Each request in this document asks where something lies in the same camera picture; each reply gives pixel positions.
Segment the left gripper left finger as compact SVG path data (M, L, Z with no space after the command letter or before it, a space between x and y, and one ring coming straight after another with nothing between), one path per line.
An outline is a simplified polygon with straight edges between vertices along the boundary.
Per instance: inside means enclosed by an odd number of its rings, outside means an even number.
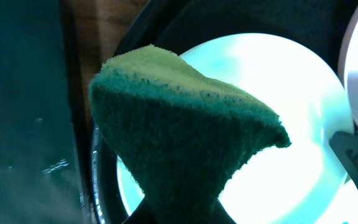
M122 224L154 224L154 216L145 199Z

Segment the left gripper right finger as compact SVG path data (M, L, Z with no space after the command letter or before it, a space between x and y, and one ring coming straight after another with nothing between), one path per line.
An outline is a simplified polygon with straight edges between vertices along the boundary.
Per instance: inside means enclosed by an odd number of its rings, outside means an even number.
M214 204L213 224L236 224L218 199Z

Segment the green sponge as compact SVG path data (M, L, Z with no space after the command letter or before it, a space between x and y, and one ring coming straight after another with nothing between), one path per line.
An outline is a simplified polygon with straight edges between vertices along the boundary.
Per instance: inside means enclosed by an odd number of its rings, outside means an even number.
M154 45L108 59L89 101L158 223L226 223L214 212L227 181L261 150L291 144L266 104Z

